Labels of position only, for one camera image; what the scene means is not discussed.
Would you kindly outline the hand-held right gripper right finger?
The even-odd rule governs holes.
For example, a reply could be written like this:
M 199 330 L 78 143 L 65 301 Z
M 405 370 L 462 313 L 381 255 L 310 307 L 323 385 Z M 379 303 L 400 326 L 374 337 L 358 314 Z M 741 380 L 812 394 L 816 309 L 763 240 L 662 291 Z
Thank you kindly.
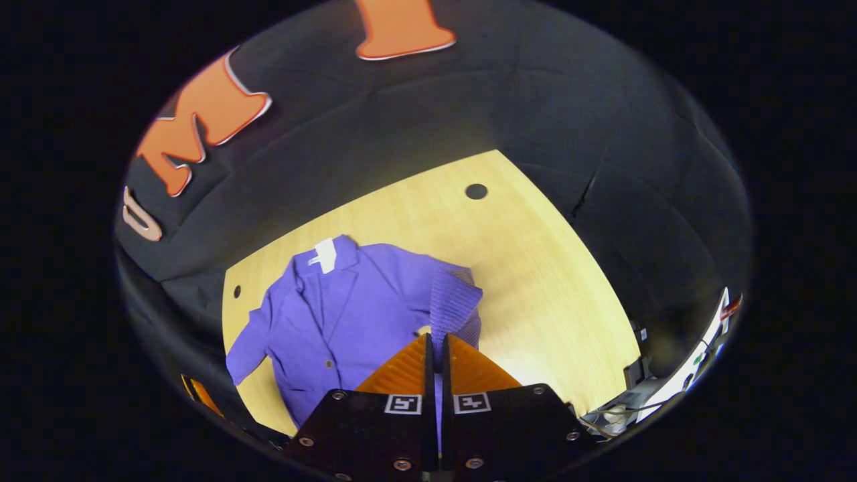
M 454 480 L 551 480 L 594 438 L 548 384 L 523 385 L 462 339 L 442 348 L 441 469 Z

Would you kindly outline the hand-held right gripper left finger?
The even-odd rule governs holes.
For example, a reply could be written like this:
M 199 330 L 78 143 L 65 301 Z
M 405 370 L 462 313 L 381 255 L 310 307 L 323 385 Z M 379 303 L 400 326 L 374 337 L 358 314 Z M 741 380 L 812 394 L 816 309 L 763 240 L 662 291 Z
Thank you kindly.
M 330 480 L 426 480 L 440 467 L 433 342 L 411 341 L 356 390 L 330 390 L 285 448 Z

